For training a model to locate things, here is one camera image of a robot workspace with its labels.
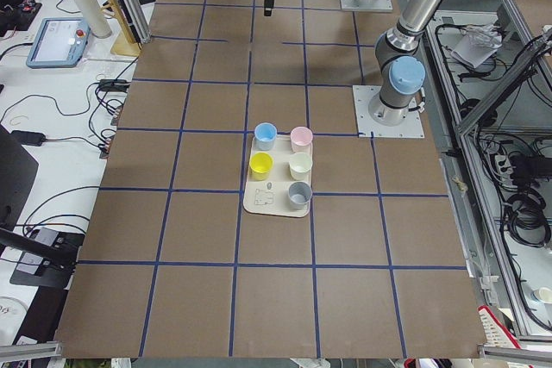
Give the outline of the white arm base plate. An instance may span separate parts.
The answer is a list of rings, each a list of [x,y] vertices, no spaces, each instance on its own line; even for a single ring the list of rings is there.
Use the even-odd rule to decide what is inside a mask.
[[[412,97],[404,109],[391,109],[380,101],[378,85],[354,85],[358,135],[366,138],[423,139],[421,113]]]

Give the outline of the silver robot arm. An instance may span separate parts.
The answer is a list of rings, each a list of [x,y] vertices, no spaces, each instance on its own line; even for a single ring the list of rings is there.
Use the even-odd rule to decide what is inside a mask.
[[[409,0],[396,25],[376,42],[383,84],[372,98],[369,114],[378,123],[397,126],[406,117],[413,96],[425,80],[425,69],[414,57],[419,40],[442,0]]]

